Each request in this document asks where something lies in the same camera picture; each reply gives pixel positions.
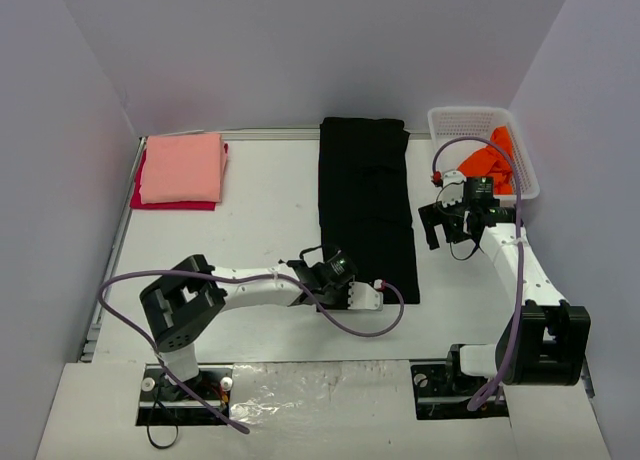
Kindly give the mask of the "black t-shirt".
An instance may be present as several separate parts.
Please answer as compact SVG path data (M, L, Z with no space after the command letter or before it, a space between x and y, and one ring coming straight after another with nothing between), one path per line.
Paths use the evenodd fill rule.
M325 258L342 250L356 279L391 283L420 302L406 150L396 119L327 117L320 125L318 212Z

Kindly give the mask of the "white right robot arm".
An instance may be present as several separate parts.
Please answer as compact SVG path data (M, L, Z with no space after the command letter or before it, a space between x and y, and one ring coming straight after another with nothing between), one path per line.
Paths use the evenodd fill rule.
M443 369L446 386L465 393L479 378L506 385L571 386L581 376L591 318L551 283L527 239L517 205L504 206L490 177L436 173L440 192L420 208L427 244L439 248L470 241L492 263L516 305L494 344L452 346Z

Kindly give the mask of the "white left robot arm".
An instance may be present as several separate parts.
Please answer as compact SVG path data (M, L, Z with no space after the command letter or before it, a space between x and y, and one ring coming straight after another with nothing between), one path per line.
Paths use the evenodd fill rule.
M202 254L183 260L139 295L147 323L168 367L165 386L179 398L195 395L201 373L195 341L221 312L263 305L339 303L357 267L343 252L312 266L303 259L264 269L215 269Z

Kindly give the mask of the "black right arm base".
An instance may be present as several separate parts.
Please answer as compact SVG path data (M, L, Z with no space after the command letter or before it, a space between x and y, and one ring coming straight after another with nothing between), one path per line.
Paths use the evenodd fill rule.
M477 410L467 405L487 379L458 376L444 359L411 361L416 418L420 421L508 418L506 399L490 397Z

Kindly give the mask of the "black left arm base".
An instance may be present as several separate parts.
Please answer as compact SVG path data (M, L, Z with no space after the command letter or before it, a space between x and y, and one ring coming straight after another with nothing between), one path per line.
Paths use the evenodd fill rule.
M205 364L185 384L221 414L229 415L233 383L231 365ZM174 385L159 365L148 365L138 397L137 426L220 426L224 422L179 386Z

